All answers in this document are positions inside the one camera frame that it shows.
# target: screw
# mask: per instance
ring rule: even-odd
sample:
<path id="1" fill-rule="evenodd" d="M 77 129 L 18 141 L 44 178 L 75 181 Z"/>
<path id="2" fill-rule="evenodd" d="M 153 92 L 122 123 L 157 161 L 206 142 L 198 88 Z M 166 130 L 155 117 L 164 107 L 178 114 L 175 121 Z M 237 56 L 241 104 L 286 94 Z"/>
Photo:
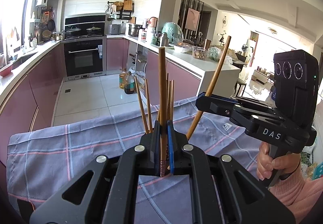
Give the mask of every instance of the screw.
<path id="1" fill-rule="evenodd" d="M 145 147 L 143 145 L 135 146 L 135 151 L 137 151 L 137 152 L 141 152 L 141 151 L 144 151 L 144 150 L 145 150 Z"/>
<path id="2" fill-rule="evenodd" d="M 193 146 L 190 145 L 190 144 L 186 144 L 186 145 L 183 146 L 183 149 L 185 151 L 192 151 L 193 150 Z"/>
<path id="3" fill-rule="evenodd" d="M 230 162 L 232 160 L 232 158 L 229 155 L 223 155 L 221 159 L 223 162 Z"/>
<path id="4" fill-rule="evenodd" d="M 107 157 L 104 155 L 100 155 L 100 156 L 96 157 L 96 162 L 98 162 L 98 163 L 106 162 L 106 160 L 107 160 Z"/>

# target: kitchen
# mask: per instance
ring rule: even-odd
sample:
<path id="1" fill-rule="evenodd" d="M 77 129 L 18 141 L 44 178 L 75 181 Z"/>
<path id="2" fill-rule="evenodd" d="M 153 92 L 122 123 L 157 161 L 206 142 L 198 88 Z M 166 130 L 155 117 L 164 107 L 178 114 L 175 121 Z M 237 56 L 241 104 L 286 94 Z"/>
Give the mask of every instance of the kitchen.
<path id="1" fill-rule="evenodd" d="M 159 104 L 159 46 L 138 36 L 143 25 L 159 31 L 159 36 L 165 23 L 172 21 L 162 14 L 162 0 L 26 1 L 25 30 L 15 31 L 24 35 L 20 40 L 25 43 L 18 50 L 4 46 L 4 56 L 11 61 L 0 79 L 0 161 L 4 166 L 6 146 L 14 134 L 138 110 L 137 94 L 125 94 L 119 88 L 120 69 L 144 72 L 151 105 Z M 122 1 L 123 9 L 108 1 Z M 134 29 L 127 22 L 134 22 Z M 168 36 L 171 44 L 172 35 Z M 217 67 L 214 61 L 195 59 L 170 47 L 166 59 L 169 79 L 175 81 L 175 101 L 206 91 Z M 214 93 L 230 96 L 239 71 L 224 65 Z M 140 94 L 146 102 L 143 87 Z M 8 126 L 16 120 L 20 121 L 17 126 Z"/>

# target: ceiling light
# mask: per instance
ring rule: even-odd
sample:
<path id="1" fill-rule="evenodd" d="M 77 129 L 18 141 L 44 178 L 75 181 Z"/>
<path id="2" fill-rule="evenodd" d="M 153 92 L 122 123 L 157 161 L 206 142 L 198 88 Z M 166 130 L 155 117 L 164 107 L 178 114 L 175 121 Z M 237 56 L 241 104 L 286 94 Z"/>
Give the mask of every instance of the ceiling light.
<path id="1" fill-rule="evenodd" d="M 273 35 L 276 35 L 277 34 L 277 31 L 275 29 L 272 29 L 270 27 L 268 27 L 268 30 L 273 34 Z"/>

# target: built-in oven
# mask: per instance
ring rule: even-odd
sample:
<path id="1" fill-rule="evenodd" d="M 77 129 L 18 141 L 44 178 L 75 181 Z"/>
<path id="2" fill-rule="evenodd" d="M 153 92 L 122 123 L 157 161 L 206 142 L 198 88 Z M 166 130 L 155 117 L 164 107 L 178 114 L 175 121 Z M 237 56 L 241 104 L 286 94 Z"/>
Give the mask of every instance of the built-in oven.
<path id="1" fill-rule="evenodd" d="M 78 38 L 63 43 L 66 81 L 106 74 L 106 36 Z"/>

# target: camera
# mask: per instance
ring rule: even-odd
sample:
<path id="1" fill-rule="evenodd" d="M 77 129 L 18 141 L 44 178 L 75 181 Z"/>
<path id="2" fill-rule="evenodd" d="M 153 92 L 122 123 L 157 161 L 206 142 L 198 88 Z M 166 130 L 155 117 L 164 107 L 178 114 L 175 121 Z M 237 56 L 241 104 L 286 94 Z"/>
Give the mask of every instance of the camera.
<path id="1" fill-rule="evenodd" d="M 299 127 L 310 130 L 319 89 L 317 59 L 304 50 L 274 55 L 277 109 Z"/>

